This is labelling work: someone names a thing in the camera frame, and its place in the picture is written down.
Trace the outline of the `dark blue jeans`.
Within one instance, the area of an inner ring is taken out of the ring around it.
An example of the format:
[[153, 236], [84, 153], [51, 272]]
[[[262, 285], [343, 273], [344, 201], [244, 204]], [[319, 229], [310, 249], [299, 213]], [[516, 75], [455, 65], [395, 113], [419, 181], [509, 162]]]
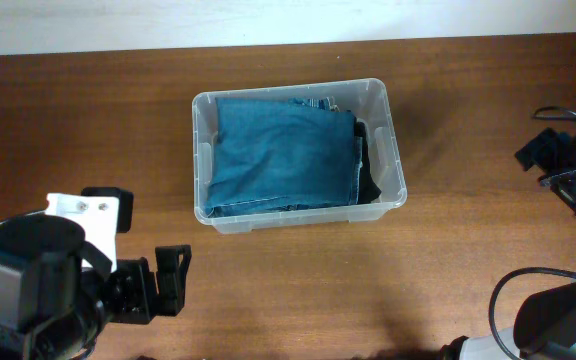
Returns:
[[220, 98], [213, 217], [354, 205], [361, 140], [356, 117], [289, 101]]

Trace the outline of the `black garment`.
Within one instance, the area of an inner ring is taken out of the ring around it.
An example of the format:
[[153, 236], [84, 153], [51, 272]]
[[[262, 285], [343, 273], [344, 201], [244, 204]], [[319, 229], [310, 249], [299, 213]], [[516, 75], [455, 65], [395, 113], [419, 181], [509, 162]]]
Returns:
[[359, 169], [357, 203], [369, 204], [380, 197], [381, 189], [372, 178], [367, 131], [363, 122], [355, 122], [354, 134], [361, 141], [361, 166]]

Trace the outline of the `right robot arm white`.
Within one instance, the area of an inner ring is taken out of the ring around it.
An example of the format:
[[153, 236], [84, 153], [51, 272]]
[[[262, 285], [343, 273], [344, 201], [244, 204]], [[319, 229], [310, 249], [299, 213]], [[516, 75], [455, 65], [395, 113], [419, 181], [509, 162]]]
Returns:
[[[537, 109], [534, 118], [576, 122], [576, 112], [557, 106]], [[547, 128], [515, 154], [523, 169], [538, 167], [539, 183], [557, 195], [576, 216], [576, 135]], [[495, 308], [502, 288], [521, 275], [563, 277], [568, 284], [535, 293], [521, 305], [512, 327], [499, 330]], [[526, 267], [505, 275], [494, 287], [488, 305], [491, 333], [462, 336], [443, 346], [442, 359], [576, 359], [576, 270]]]

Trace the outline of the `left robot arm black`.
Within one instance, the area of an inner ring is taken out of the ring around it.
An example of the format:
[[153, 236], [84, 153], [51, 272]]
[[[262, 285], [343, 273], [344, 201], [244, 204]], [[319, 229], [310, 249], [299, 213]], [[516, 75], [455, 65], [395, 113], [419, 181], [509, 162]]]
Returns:
[[147, 325], [185, 305], [188, 245], [122, 260], [134, 195], [87, 187], [50, 193], [44, 210], [0, 221], [0, 359], [85, 359], [109, 323]]

